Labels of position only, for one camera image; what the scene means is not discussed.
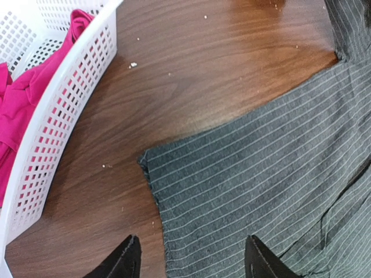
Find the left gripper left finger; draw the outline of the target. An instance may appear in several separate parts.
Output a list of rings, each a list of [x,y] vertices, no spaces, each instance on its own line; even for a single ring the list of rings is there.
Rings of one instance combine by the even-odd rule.
[[[96,268],[83,278],[140,277],[141,245],[139,238],[129,235]]]

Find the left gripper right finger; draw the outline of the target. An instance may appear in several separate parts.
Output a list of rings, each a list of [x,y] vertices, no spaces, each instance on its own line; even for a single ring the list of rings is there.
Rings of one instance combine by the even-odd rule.
[[[251,235],[245,244],[245,277],[297,278],[257,236]]]

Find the black pinstriped shirt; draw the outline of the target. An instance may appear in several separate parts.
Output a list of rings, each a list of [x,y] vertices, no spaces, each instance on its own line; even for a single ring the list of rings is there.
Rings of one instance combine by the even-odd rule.
[[[370,276],[370,2],[325,5],[336,65],[139,159],[168,277],[244,277],[250,235],[301,277]]]

